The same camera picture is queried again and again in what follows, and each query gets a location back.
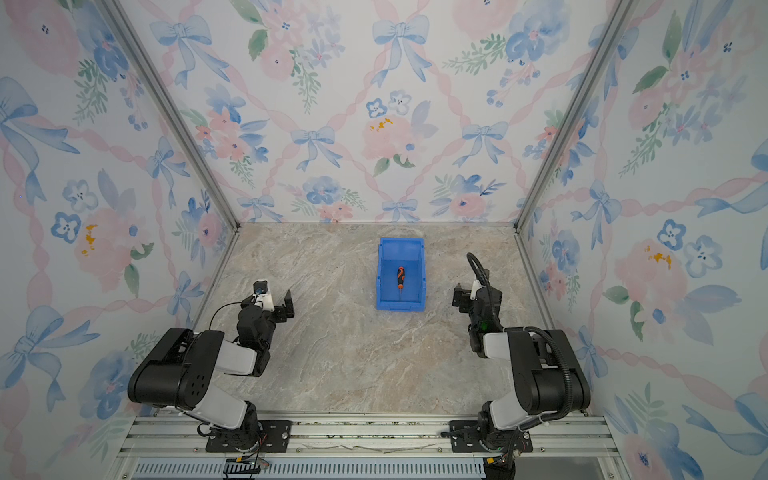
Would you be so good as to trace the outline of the orange black screwdriver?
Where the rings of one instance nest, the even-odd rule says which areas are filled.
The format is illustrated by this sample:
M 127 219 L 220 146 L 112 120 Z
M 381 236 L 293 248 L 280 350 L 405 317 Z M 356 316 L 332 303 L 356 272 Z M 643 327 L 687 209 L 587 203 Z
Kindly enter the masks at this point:
M 403 290 L 404 289 L 405 279 L 406 279 L 405 268 L 404 267 L 399 267 L 397 269 L 397 274 L 396 274 L 397 288 L 399 290 Z

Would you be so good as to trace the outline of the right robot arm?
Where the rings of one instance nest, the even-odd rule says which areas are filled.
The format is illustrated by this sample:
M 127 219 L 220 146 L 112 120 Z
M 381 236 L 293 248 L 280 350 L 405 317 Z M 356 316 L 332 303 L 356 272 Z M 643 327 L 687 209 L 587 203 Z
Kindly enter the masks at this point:
M 473 353 L 509 363 L 512 388 L 486 402 L 474 421 L 451 421 L 441 434 L 455 453 L 492 456 L 530 453 L 530 431 L 590 405 L 586 375 L 566 335 L 559 329 L 504 327 L 498 319 L 502 292 L 476 281 L 457 285 L 452 305 L 469 317 Z

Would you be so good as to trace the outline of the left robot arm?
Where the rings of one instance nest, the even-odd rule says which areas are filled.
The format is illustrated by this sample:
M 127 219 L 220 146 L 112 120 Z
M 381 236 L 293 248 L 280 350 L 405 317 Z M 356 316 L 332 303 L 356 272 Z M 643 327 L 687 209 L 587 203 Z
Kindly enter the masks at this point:
M 221 330 L 169 329 L 132 374 L 127 394 L 134 403 L 172 407 L 197 420 L 208 453 L 285 453 L 292 422 L 261 420 L 252 402 L 219 388 L 213 377 L 263 375 L 277 325 L 295 316 L 292 295 L 276 304 L 268 282 L 260 280 L 237 305 L 234 340 Z

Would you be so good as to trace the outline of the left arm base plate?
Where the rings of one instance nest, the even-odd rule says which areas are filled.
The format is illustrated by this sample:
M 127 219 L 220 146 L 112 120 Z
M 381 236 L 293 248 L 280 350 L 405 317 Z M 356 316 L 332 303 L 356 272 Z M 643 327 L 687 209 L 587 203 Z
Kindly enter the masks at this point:
M 250 426 L 228 430 L 212 427 L 207 453 L 285 453 L 291 437 L 290 420 L 259 420 Z

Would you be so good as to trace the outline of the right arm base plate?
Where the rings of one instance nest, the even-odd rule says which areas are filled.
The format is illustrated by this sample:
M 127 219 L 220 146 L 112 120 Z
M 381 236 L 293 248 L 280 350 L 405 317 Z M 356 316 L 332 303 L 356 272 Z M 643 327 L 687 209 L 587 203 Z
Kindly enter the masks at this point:
M 486 453 L 498 456 L 533 452 L 528 432 L 517 429 L 497 430 L 482 425 L 479 420 L 452 420 L 448 424 L 448 430 L 441 432 L 440 436 L 450 441 L 453 453 Z

